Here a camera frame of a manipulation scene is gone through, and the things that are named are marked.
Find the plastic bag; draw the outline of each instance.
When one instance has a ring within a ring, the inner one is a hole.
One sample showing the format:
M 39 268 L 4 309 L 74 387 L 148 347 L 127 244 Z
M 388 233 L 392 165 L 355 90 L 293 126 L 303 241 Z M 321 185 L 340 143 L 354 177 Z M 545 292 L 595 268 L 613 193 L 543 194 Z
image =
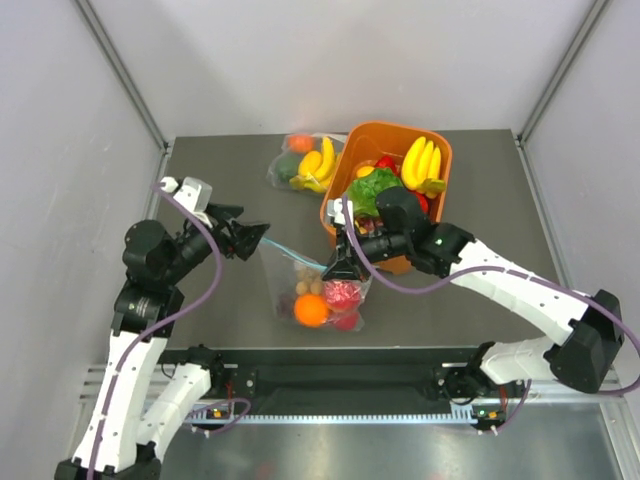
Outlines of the plastic bag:
M 323 194 L 333 178 L 346 135 L 296 133 L 284 137 L 282 153 L 267 171 L 276 188 Z
M 324 266 L 263 238 L 258 247 L 275 317 L 291 325 L 358 331 L 364 321 L 358 308 L 365 300 L 366 282 L 329 280 Z

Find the green fruit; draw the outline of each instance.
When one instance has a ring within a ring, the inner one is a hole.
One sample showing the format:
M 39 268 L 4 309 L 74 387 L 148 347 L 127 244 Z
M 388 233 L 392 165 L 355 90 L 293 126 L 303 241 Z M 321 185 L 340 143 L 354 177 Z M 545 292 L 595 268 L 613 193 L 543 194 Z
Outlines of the green fruit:
M 298 174 L 300 155 L 296 153 L 285 153 L 275 165 L 275 173 L 283 183 L 289 183 Z

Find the white wall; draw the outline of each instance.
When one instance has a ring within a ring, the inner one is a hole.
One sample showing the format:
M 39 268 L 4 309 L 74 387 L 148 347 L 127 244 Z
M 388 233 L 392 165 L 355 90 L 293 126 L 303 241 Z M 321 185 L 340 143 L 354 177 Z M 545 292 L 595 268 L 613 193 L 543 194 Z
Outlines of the white wall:
M 591 0 L 93 0 L 169 136 L 519 131 Z
M 0 1 L 0 477 L 53 477 L 159 152 L 72 2 Z
M 619 295 L 640 334 L 640 2 L 611 2 L 530 141 L 575 285 Z M 630 343 L 617 369 L 635 380 Z M 640 395 L 630 398 L 640 421 Z

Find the blue string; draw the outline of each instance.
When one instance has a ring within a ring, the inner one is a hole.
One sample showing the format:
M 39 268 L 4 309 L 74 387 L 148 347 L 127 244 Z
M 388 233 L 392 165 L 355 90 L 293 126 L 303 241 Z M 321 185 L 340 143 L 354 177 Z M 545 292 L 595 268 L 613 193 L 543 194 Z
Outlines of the blue string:
M 274 240 L 271 240 L 270 238 L 262 237 L 260 242 L 264 242 L 264 243 L 266 243 L 268 245 L 271 245 L 272 247 L 277 248 L 278 250 L 281 250 L 282 252 L 286 253 L 290 257 L 293 257 L 295 260 L 297 260 L 298 262 L 302 263 L 303 265 L 306 265 L 307 267 L 314 268 L 316 270 L 324 270 L 325 269 L 324 265 L 321 265 L 321 264 L 319 264 L 317 262 L 313 262 L 313 261 L 311 261 L 311 260 L 309 260 L 307 258 L 301 257 L 298 253 L 294 252 L 290 248 L 287 248 L 284 245 L 280 245 L 278 242 L 276 242 Z

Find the robotic arm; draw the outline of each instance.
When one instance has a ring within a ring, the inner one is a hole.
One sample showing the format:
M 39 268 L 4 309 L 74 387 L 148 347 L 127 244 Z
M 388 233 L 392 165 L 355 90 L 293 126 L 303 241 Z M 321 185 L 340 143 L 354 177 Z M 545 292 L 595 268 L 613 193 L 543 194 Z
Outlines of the robotic arm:
M 471 233 L 455 225 L 433 224 L 417 199 L 403 187 L 387 189 L 376 198 L 383 228 L 373 236 L 357 235 L 371 263 L 404 255 L 419 271 L 441 278 L 488 265 L 501 268 L 457 276 L 451 283 L 478 292 L 518 314 L 545 336 L 516 343 L 489 342 L 478 347 L 464 371 L 451 372 L 441 384 L 445 391 L 483 395 L 515 380 L 558 380 L 585 393 L 596 393 L 623 342 L 623 333 L 604 315 L 568 295 L 555 292 L 539 279 L 493 252 Z M 336 227 L 336 250 L 323 279 L 360 279 L 369 272 L 354 251 L 345 230 L 345 215 L 334 200 L 327 215 Z M 510 275 L 503 272 L 510 270 Z M 620 316 L 618 299 L 600 290 L 593 300 Z
M 167 177 L 163 184 L 166 193 L 206 226 L 227 258 L 247 260 L 269 228 L 238 222 L 242 207 L 209 203 L 211 187 L 200 180 Z M 122 259 L 127 280 L 114 306 L 104 381 L 89 427 L 73 457 L 58 464 L 56 480 L 85 480 L 90 463 L 95 466 L 93 478 L 157 478 L 166 449 L 193 405 L 206 393 L 223 390 L 220 357 L 205 347 L 190 348 L 141 418 L 172 324 L 138 343 L 120 365 L 141 332 L 180 310 L 184 296 L 176 284 L 210 253 L 206 238 L 189 221 L 175 238 L 156 220 L 138 222 L 126 233 Z

